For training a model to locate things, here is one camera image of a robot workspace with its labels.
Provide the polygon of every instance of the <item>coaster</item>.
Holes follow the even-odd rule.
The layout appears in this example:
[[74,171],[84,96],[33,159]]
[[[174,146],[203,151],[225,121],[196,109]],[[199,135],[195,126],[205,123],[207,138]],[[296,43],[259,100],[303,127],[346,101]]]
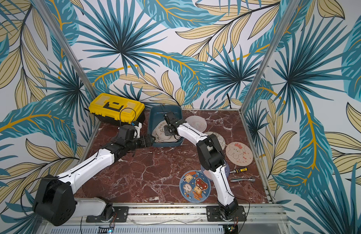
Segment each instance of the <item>coaster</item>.
[[155,133],[159,138],[159,142],[176,142],[176,141],[178,141],[174,136],[165,135],[164,126],[166,126],[166,125],[167,125],[167,123],[164,120],[164,121],[160,122],[155,128]]
[[192,115],[186,119],[186,122],[202,133],[206,130],[207,124],[203,117]]
[[188,171],[180,178],[180,193],[193,203],[205,201],[210,195],[211,185],[208,178],[201,171]]
[[219,144],[221,145],[222,150],[225,149],[225,147],[226,147],[226,142],[225,142],[225,139],[223,138],[223,136],[221,136],[220,134],[215,133],[215,132],[206,132],[205,134],[208,134],[208,135],[214,134],[214,135],[217,137],[218,142],[219,142]]
[[241,142],[232,142],[226,147],[226,156],[238,166],[248,166],[253,161],[251,149]]
[[[226,160],[225,160],[225,173],[226,173],[226,177],[228,177],[230,175],[230,166],[227,164]],[[213,181],[211,178],[211,174],[209,171],[205,170],[205,168],[203,166],[201,166],[201,172],[210,180]]]

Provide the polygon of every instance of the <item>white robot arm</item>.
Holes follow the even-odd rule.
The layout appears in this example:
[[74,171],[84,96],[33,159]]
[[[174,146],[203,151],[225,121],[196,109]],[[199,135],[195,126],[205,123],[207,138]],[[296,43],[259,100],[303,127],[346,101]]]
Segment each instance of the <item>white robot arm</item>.
[[[238,209],[238,202],[227,181],[224,155],[217,137],[214,134],[206,135],[199,132],[183,119],[175,118],[172,112],[168,112],[164,118],[168,124],[165,126],[167,135],[177,134],[197,147],[200,163],[211,173],[217,190],[220,218],[232,219]],[[111,203],[99,198],[74,198],[74,193],[90,178],[118,161],[128,151],[152,146],[155,138],[148,134],[139,138],[138,130],[140,128],[131,125],[122,126],[117,138],[81,164],[55,177],[48,175],[41,179],[33,211],[55,226],[62,225],[69,218],[86,215],[109,220],[113,214]]]

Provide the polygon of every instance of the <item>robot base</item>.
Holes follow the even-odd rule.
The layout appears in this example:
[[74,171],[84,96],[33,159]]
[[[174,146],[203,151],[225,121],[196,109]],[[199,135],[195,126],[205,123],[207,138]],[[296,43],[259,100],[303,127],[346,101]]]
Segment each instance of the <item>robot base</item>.
[[[219,206],[207,206],[206,214],[207,214],[208,222],[226,221],[220,218]],[[244,222],[247,220],[243,206],[238,207],[238,210],[234,213],[234,217],[237,217],[239,219],[239,222]]]
[[[113,222],[115,223],[125,223],[127,220],[128,215],[128,206],[113,206],[113,210],[115,213],[117,213],[117,216],[115,217],[115,220]],[[101,216],[87,216],[86,219],[87,223],[101,223],[101,222],[107,222],[103,217]]]

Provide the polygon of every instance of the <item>red marble surface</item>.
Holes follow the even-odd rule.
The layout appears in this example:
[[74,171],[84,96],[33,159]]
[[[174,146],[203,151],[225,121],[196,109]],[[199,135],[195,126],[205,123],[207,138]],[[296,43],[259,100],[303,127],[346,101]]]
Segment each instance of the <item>red marble surface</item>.
[[[146,110],[146,121],[141,134],[147,132],[149,111]],[[213,131],[223,136],[226,144],[242,142],[249,146],[247,135],[243,128],[239,112],[232,110],[183,110],[183,119],[191,115],[199,115],[206,119],[207,131]],[[118,129],[111,124],[101,124],[89,155],[93,155],[102,145],[117,135]],[[231,169],[240,168],[226,157]],[[255,182],[229,182],[231,191],[237,197],[249,200],[251,203],[267,203],[255,161],[247,166],[248,171],[231,174],[228,179],[254,176]],[[75,197],[104,197],[111,202],[125,203],[187,203],[179,190],[181,176],[190,170],[200,170],[200,162],[196,147],[187,140],[178,147],[148,147],[129,153],[121,161],[105,168],[75,194]],[[212,184],[210,196],[204,203],[217,203],[217,192]]]

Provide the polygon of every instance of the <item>coaster with cartoon dog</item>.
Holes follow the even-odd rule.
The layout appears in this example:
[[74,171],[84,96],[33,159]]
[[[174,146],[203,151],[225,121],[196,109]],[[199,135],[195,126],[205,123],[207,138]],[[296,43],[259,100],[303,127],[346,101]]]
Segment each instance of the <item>coaster with cartoon dog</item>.
[[194,203],[205,201],[210,195],[210,181],[201,171],[188,171],[180,178],[179,189],[183,197]]

